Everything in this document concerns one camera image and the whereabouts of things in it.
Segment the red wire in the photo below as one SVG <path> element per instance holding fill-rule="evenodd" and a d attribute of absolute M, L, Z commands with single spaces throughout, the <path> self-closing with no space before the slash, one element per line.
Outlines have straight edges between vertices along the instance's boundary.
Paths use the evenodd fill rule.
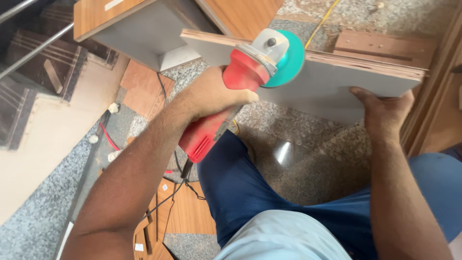
<path fill-rule="evenodd" d="M 111 141 L 111 138 L 109 138 L 108 132 L 106 132 L 106 129 L 104 128 L 103 124 L 101 122 L 98 124 L 103 129 L 104 134 L 106 135 L 106 138 L 108 139 L 109 144 L 112 145 L 112 147 L 114 147 L 116 151 L 120 151 L 120 149 Z"/>

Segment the black power cord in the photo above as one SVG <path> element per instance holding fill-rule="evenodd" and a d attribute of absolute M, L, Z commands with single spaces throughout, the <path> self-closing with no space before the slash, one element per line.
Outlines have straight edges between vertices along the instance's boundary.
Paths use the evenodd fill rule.
<path fill-rule="evenodd" d="M 165 91 L 165 87 L 164 87 L 164 84 L 162 83 L 162 80 L 160 79 L 160 74 L 159 72 L 157 72 L 157 78 L 159 79 L 159 83 L 160 83 L 160 87 L 162 88 L 162 92 L 164 93 L 164 107 L 167 106 L 167 92 Z M 181 178 L 183 179 L 183 181 L 180 183 L 180 185 L 178 186 L 178 188 L 172 193 L 172 195 L 170 195 L 169 197 L 167 197 L 166 199 L 164 199 L 162 202 L 160 202 L 157 206 L 155 206 L 151 211 L 149 211 L 148 213 L 146 213 L 146 215 L 141 219 L 141 221 L 143 221 L 145 218 L 147 218 L 151 213 L 153 213 L 160 205 L 162 205 L 162 203 L 164 203 L 165 201 L 167 201 L 168 199 L 170 199 L 171 197 L 173 197 L 173 195 L 175 195 L 175 193 L 177 193 L 181 186 L 183 185 L 183 183 L 185 184 L 186 187 L 189 187 L 195 194 L 196 194 L 196 197 L 198 199 L 201 199 L 201 200 L 205 200 L 204 197 L 202 196 L 199 196 L 199 194 L 194 190 L 194 188 L 189 185 L 189 173 L 191 172 L 191 168 L 193 167 L 193 162 L 191 162 L 191 160 L 188 158 L 186 160 L 186 163 L 184 163 L 184 166 L 183 166 L 183 169 L 181 169 L 180 167 L 180 163 L 178 162 L 178 156 L 176 155 L 176 151 L 174 150 L 173 151 L 173 155 L 175 157 L 175 163 L 176 163 L 176 167 L 178 168 L 178 170 L 181 172 Z"/>

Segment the hand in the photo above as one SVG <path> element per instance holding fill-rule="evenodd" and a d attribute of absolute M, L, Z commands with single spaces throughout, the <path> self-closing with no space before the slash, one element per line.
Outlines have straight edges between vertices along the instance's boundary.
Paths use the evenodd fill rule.
<path fill-rule="evenodd" d="M 399 142 L 400 128 L 411 110 L 414 95 L 411 90 L 398 98 L 378 99 L 373 93 L 360 87 L 351 87 L 365 108 L 364 125 L 372 143 Z"/>
<path fill-rule="evenodd" d="M 185 107 L 192 117 L 201 118 L 218 113 L 232 105 L 245 105 L 258 101 L 258 95 L 248 89 L 226 88 L 222 76 L 224 67 L 206 69 L 193 83 L 182 90 L 179 106 Z"/>

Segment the blue trousers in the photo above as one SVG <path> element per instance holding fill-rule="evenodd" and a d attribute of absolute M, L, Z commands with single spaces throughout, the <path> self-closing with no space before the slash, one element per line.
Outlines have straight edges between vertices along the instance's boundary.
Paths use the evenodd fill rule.
<path fill-rule="evenodd" d="M 409 166 L 446 240 L 462 231 L 462 163 L 444 154 L 424 154 Z M 314 206 L 300 206 L 279 196 L 247 154 L 245 144 L 225 132 L 198 175 L 223 247 L 251 218 L 265 210 L 291 210 L 321 222 L 354 259 L 377 259 L 370 222 L 370 189 Z"/>

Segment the red angle grinder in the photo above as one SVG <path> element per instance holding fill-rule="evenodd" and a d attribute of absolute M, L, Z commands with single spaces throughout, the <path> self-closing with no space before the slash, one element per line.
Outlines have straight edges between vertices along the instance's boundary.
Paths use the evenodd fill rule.
<path fill-rule="evenodd" d="M 295 78 L 304 60 L 303 44 L 295 34 L 264 29 L 252 45 L 240 43 L 233 49 L 231 63 L 223 72 L 223 82 L 228 89 L 256 91 L 260 86 L 277 87 Z M 229 107 L 200 118 L 186 128 L 179 146 L 191 162 L 198 163 L 204 159 L 241 108 Z M 189 169 L 183 169 L 185 176 L 182 174 L 182 177 L 186 178 L 191 166 L 192 163 Z"/>

